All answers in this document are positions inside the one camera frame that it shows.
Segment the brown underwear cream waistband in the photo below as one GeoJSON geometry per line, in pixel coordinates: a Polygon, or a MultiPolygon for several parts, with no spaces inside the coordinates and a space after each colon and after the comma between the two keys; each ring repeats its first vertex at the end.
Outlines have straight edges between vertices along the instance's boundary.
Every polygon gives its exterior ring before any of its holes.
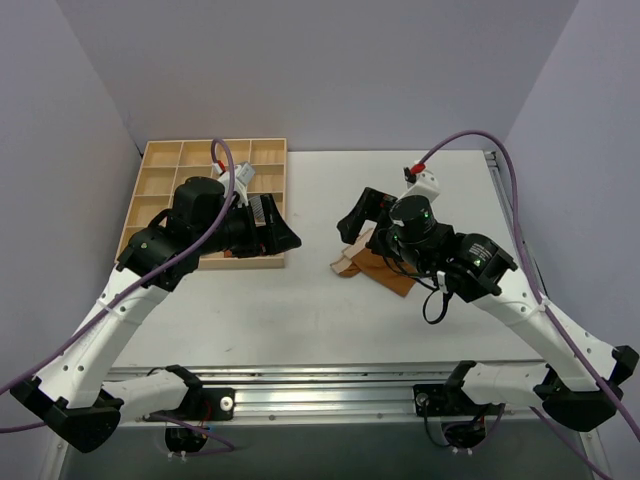
{"type": "Polygon", "coordinates": [[[330,264],[331,270],[341,278],[364,274],[396,295],[406,297],[415,281],[395,273],[386,265],[382,256],[374,254],[367,247],[372,234],[373,229],[370,228],[361,234],[353,245],[343,249],[339,258],[330,264]]]}

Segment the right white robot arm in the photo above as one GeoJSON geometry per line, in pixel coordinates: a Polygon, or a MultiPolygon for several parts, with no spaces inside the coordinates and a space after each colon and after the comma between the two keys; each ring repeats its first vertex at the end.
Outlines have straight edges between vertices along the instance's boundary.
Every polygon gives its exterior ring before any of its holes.
{"type": "Polygon", "coordinates": [[[638,353],[597,339],[533,291],[523,270],[496,242],[438,222],[423,195],[396,198],[365,188],[337,224],[342,241],[354,243],[367,221],[376,225],[369,242],[375,254],[408,264],[416,277],[441,291],[445,302],[457,296],[491,315],[541,358],[529,366],[460,362],[443,390],[450,409],[531,407],[579,432],[620,412],[621,385],[633,374],[638,353]]]}

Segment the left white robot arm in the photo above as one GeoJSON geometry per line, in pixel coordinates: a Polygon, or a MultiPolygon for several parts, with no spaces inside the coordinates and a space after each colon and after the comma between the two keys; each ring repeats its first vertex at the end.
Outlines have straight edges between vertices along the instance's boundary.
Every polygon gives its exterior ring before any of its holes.
{"type": "Polygon", "coordinates": [[[205,409],[201,380],[171,365],[134,380],[109,382],[114,361],[149,314],[194,272],[203,256],[272,256],[301,239],[272,195],[242,200],[231,184],[190,177],[170,207],[135,233],[107,285],[72,338],[11,395],[76,450],[103,445],[122,422],[166,414],[195,419],[205,409]]]}

